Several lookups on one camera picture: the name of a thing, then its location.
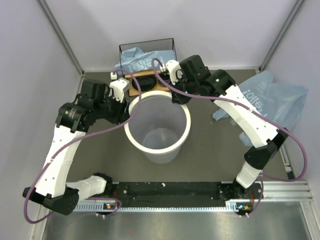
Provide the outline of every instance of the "blue plastic bag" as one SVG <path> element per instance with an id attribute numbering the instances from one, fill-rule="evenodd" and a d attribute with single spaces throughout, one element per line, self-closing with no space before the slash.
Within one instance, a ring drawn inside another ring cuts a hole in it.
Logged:
<path id="1" fill-rule="evenodd" d="M 241 83 L 239 88 L 261 115 L 291 131 L 302 114 L 308 89 L 274 80 L 270 71 L 263 71 Z M 213 114 L 215 120 L 227 117 L 229 115 L 221 108 Z M 245 132 L 239 138 L 245 146 L 252 146 Z"/>
<path id="2" fill-rule="evenodd" d="M 114 67 L 116 69 L 125 69 L 131 73 L 137 73 L 143 70 L 151 70 L 151 60 L 158 58 L 162 63 L 166 63 L 170 60 L 175 60 L 176 55 L 173 50 L 161 50 L 143 52 L 139 47 L 134 47 L 129 50 L 123 51 L 121 54 L 120 62 Z M 159 69 L 158 62 L 155 62 L 155 67 Z"/>

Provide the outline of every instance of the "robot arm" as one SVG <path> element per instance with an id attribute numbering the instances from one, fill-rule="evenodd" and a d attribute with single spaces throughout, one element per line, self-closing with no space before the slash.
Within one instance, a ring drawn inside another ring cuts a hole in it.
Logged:
<path id="1" fill-rule="evenodd" d="M 68 215 L 79 201 L 108 190 L 112 179 L 100 173 L 66 183 L 80 141 L 66 147 L 54 160 L 52 156 L 65 144 L 86 135 L 89 127 L 98 119 L 106 119 L 113 124 L 128 119 L 129 102 L 124 99 L 124 93 L 129 87 L 130 82 L 124 78 L 112 81 L 109 87 L 101 81 L 86 80 L 75 101 L 65 103 L 59 109 L 52 144 L 44 163 L 51 164 L 36 184 L 30 196 L 31 201 Z M 24 197 L 28 191 L 29 187 L 24 189 Z"/>
<path id="2" fill-rule="evenodd" d="M 247 195 L 250 192 L 250 186 L 288 136 L 275 126 L 253 115 L 251 111 L 259 112 L 245 98 L 235 80 L 221 69 L 211 74 L 200 56 L 193 55 L 181 62 L 170 60 L 163 65 L 161 71 L 168 71 L 170 84 L 185 93 L 231 99 L 250 108 L 246 110 L 231 102 L 213 100 L 234 119 L 253 144 L 253 147 L 244 155 L 245 163 L 233 182 L 234 190 L 239 197 Z M 173 103 L 186 104 L 190 99 L 172 91 Z"/>

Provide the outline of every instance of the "metal floor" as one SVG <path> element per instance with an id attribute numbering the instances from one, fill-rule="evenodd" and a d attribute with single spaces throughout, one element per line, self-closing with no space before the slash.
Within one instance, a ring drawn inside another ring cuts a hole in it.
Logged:
<path id="1" fill-rule="evenodd" d="M 240 84 L 256 71 L 228 70 Z M 85 79 L 110 82 L 107 72 L 89 72 Z M 86 139 L 80 143 L 71 166 L 68 181 L 88 178 L 100 172 L 116 182 L 219 182 L 233 181 L 242 168 L 244 153 L 249 149 L 239 139 L 239 126 L 229 118 L 215 121 L 212 114 L 218 107 L 209 100 L 192 99 L 187 104 L 191 114 L 190 134 L 176 159 L 168 164 L 155 164 L 129 142 L 124 129 Z M 97 121 L 89 132 L 112 127 L 105 120 Z M 263 170 L 268 175 L 286 178 L 280 153 Z"/>
<path id="2" fill-rule="evenodd" d="M 298 202 L 263 202 L 250 218 L 239 218 L 233 212 L 120 212 L 105 220 L 84 216 L 65 228 L 81 215 L 81 212 L 68 217 L 55 214 L 47 223 L 42 240 L 311 239 Z"/>

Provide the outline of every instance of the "wooden board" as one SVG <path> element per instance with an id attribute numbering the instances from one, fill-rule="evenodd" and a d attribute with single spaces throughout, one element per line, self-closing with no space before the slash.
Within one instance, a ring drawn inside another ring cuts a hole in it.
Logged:
<path id="1" fill-rule="evenodd" d="M 139 72 L 136 72 L 136 73 L 133 73 L 133 75 L 135 77 L 142 77 L 142 76 L 148 76 L 148 75 L 154 75 L 154 71 L 153 70 L 144 70 L 144 71 L 139 71 Z M 126 74 L 124 75 L 124 78 L 129 80 L 130 82 L 132 82 L 132 78 L 129 74 Z M 155 87 L 149 91 L 169 91 L 169 88 L 167 88 L 166 86 L 162 86 L 158 81 L 155 85 Z M 134 87 L 132 86 L 131 84 L 131 87 L 128 91 L 129 93 L 129 96 L 132 97 L 132 96 L 137 96 L 139 95 L 138 91 L 136 89 L 134 89 Z"/>

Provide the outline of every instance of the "white bucket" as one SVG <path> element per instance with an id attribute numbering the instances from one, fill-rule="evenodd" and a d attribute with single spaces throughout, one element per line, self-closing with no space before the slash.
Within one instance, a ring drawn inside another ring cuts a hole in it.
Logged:
<path id="1" fill-rule="evenodd" d="M 172 103 L 166 91 L 149 91 L 141 96 L 135 117 L 124 125 L 130 142 L 152 162 L 166 164 L 178 155 L 187 139 L 191 117 L 186 105 Z M 138 97 L 129 106 L 129 114 L 136 110 Z"/>

